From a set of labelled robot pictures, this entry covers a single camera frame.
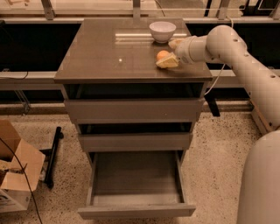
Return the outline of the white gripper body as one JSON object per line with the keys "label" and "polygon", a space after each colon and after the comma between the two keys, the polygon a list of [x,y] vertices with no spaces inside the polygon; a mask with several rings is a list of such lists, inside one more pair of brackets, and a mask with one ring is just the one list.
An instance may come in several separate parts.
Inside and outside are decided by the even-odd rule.
{"label": "white gripper body", "polygon": [[183,39],[176,47],[175,54],[183,63],[193,64],[207,61],[207,38],[191,36]]}

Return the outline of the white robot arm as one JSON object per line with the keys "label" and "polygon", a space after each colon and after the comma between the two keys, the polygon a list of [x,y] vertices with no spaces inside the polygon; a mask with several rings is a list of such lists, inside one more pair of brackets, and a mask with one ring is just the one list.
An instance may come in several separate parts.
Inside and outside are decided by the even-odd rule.
{"label": "white robot arm", "polygon": [[221,63],[244,86],[272,131],[258,139],[244,165],[237,224],[280,224],[280,77],[255,59],[238,33],[228,25],[206,36],[169,42],[173,50],[157,57],[160,68],[179,63]]}

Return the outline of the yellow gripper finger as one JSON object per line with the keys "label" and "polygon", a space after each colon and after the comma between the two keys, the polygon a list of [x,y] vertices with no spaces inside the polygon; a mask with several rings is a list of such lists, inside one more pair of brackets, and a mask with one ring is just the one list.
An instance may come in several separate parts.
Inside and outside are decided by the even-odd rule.
{"label": "yellow gripper finger", "polygon": [[174,39],[174,40],[171,40],[169,43],[168,43],[168,46],[171,48],[171,49],[176,49],[177,46],[183,41],[182,38],[178,38],[178,39]]}
{"label": "yellow gripper finger", "polygon": [[179,59],[173,52],[169,52],[164,58],[157,60],[156,65],[160,68],[173,68],[179,65]]}

